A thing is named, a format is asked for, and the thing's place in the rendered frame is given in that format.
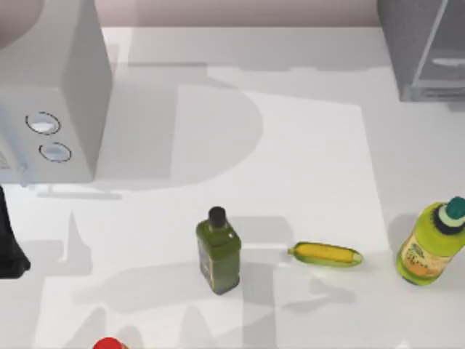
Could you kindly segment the dark green square bottle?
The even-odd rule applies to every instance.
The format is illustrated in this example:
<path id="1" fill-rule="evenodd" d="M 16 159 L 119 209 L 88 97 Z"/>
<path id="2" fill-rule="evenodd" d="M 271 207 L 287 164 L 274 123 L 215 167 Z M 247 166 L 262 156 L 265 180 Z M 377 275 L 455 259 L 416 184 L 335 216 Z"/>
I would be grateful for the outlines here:
<path id="1" fill-rule="evenodd" d="M 221 295 L 240 283 L 241 239 L 221 206 L 210 208 L 196 227 L 199 265 L 213 293 Z"/>

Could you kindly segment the yellow corn cob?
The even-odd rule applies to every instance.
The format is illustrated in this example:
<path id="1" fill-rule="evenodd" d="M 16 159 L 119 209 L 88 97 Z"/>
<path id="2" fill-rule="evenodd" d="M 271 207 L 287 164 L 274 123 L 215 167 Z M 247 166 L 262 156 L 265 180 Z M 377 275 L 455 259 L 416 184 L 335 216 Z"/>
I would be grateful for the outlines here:
<path id="1" fill-rule="evenodd" d="M 362 263 L 363 256 L 354 249 L 331 244 L 301 241 L 287 249 L 299 262 L 335 268 L 351 268 Z"/>

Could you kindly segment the small microwave knob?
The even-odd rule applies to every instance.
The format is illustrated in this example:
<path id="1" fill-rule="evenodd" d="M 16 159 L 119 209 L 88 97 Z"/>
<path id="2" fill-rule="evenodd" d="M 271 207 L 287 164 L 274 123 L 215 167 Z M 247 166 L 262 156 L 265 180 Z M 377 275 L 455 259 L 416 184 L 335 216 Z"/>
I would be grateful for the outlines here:
<path id="1" fill-rule="evenodd" d="M 69 161 L 72 152 L 69 147 L 62 143 L 48 143 L 39 146 L 39 153 L 47 160 L 56 163 Z"/>

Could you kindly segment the large microwave knob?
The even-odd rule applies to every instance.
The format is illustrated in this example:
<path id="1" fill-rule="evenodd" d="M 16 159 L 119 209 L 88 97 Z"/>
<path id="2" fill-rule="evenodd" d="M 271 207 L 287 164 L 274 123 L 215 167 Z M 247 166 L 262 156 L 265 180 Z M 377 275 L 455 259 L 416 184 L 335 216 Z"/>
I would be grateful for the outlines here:
<path id="1" fill-rule="evenodd" d="M 54 115 L 43 111 L 27 115 L 25 123 L 40 135 L 53 135 L 61 129 L 60 121 Z"/>

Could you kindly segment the pale microwave oven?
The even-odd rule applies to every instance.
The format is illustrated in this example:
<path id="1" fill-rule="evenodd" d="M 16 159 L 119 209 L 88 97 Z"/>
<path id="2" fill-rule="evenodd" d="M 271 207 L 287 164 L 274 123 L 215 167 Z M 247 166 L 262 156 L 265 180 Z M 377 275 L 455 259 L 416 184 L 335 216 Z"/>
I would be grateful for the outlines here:
<path id="1" fill-rule="evenodd" d="M 94 0 L 0 0 L 0 184 L 86 183 L 94 179 L 113 74 Z M 25 123 L 54 115 L 59 132 Z M 39 146 L 62 143 L 69 161 Z"/>

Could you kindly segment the yellow-green bottle teal cap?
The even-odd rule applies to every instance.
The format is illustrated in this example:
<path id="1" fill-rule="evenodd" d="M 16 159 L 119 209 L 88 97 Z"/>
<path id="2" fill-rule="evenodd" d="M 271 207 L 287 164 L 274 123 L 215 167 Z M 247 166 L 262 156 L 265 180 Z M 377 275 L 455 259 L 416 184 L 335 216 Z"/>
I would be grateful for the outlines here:
<path id="1" fill-rule="evenodd" d="M 397 272 L 408 282 L 435 282 L 465 247 L 465 198 L 427 206 L 396 256 Z"/>

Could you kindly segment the red bottle cap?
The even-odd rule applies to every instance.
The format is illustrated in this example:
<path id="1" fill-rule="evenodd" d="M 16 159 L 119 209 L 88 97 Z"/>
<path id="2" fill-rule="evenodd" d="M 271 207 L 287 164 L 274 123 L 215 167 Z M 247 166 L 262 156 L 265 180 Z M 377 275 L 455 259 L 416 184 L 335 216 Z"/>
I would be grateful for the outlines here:
<path id="1" fill-rule="evenodd" d="M 103 337 L 93 344 L 92 349 L 129 349 L 125 344 L 115 337 Z"/>

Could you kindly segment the grey cabinet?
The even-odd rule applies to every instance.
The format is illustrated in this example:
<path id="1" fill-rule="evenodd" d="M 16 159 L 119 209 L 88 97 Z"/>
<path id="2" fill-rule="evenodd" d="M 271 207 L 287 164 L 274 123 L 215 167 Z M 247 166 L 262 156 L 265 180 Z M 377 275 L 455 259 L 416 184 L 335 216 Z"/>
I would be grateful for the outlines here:
<path id="1" fill-rule="evenodd" d="M 465 0 L 377 0 L 400 100 L 465 103 Z"/>

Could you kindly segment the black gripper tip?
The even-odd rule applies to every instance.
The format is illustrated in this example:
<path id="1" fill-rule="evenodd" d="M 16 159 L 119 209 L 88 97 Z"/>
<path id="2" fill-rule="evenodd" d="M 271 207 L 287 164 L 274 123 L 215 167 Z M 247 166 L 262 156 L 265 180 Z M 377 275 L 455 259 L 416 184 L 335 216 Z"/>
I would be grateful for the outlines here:
<path id="1" fill-rule="evenodd" d="M 18 279 L 30 268 L 31 262 L 13 233 L 4 189 L 0 185 L 0 279 Z"/>

